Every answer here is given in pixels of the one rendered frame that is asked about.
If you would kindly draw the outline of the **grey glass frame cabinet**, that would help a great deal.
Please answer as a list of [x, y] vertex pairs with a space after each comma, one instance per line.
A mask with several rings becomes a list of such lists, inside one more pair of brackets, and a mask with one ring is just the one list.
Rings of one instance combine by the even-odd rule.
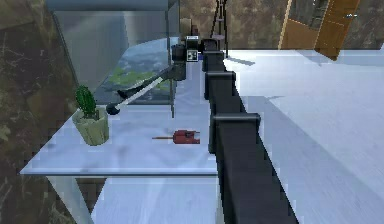
[[[179, 3], [180, 0], [47, 0], [47, 7], [76, 81], [94, 95], [129, 47], [161, 38], [167, 38], [169, 45], [171, 37], [178, 38]], [[169, 66], [172, 46], [168, 46]]]

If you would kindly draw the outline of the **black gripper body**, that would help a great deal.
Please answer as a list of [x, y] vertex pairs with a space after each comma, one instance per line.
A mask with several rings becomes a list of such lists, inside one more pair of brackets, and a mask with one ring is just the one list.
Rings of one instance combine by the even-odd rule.
[[172, 65], [170, 66], [170, 79], [182, 81], [186, 79], [186, 48], [183, 44], [176, 44], [171, 47]]

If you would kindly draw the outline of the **orange wooden door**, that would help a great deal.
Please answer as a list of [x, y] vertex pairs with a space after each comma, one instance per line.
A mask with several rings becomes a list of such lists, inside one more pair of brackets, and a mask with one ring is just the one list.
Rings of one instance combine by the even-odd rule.
[[[312, 4], [311, 24], [319, 26], [312, 28], [291, 18], [298, 1]], [[359, 4], [360, 0], [288, 0], [278, 49], [315, 50], [336, 61]]]

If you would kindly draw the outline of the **black tripod stand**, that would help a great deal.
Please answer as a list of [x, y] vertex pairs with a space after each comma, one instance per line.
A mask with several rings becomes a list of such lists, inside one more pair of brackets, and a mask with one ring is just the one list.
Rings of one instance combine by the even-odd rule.
[[228, 57], [228, 27], [227, 27], [227, 5], [228, 0], [215, 0], [216, 7], [212, 27], [210, 31], [210, 38], [217, 42], [217, 48], [221, 49], [221, 43], [224, 43], [224, 55]]

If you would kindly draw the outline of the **green cactus in pale pot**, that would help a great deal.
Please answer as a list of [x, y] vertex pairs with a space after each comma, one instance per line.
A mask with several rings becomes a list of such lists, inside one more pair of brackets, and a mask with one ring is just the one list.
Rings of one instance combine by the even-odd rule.
[[98, 107], [93, 94], [85, 85], [75, 91], [78, 110], [72, 121], [86, 144], [98, 146], [109, 139], [108, 115], [105, 108]]

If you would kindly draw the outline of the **red game piece with stick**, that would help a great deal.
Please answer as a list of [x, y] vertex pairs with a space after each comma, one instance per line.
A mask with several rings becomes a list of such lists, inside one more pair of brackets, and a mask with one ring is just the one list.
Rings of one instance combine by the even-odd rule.
[[176, 130], [171, 136], [158, 136], [156, 140], [172, 140], [174, 144], [199, 144], [198, 131]]

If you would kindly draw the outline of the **blue green patterned board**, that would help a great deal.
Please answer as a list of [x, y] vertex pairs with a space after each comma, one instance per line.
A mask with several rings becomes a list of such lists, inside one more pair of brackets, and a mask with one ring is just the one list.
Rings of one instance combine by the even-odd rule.
[[122, 100], [118, 90], [129, 89], [140, 85], [144, 80], [157, 75], [169, 66], [168, 46], [178, 43], [177, 37], [147, 41], [129, 47], [119, 59], [115, 68], [95, 90], [97, 104], [106, 105]]

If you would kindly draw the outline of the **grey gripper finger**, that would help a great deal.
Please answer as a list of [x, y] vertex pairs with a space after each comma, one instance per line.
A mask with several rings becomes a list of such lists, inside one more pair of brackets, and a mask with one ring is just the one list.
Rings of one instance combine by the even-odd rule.
[[159, 74], [146, 78], [141, 82], [135, 84], [134, 86], [129, 87], [128, 89], [118, 90], [117, 94], [122, 99], [127, 99], [133, 96], [135, 93], [138, 93], [140, 90], [144, 89], [145, 87], [149, 86], [152, 82], [154, 82], [158, 78], [161, 78], [163, 81], [168, 80], [171, 77], [171, 72], [173, 70], [174, 70], [174, 67], [169, 66], [168, 68], [161, 70]]
[[119, 114], [122, 106], [131, 104], [165, 80], [166, 78], [163, 76], [155, 76], [154, 78], [144, 81], [141, 85], [135, 88], [121, 91], [125, 94], [125, 97], [118, 103], [109, 103], [106, 106], [106, 112], [109, 115]]

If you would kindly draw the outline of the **white table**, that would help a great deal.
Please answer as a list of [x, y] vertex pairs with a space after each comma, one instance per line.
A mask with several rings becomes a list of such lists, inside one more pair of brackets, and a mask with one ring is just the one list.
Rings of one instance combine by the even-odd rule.
[[[22, 174], [46, 177], [76, 224], [224, 224], [203, 81], [201, 63], [187, 64], [172, 106], [122, 107], [100, 146], [67, 120]], [[200, 143], [156, 140], [176, 130]]]

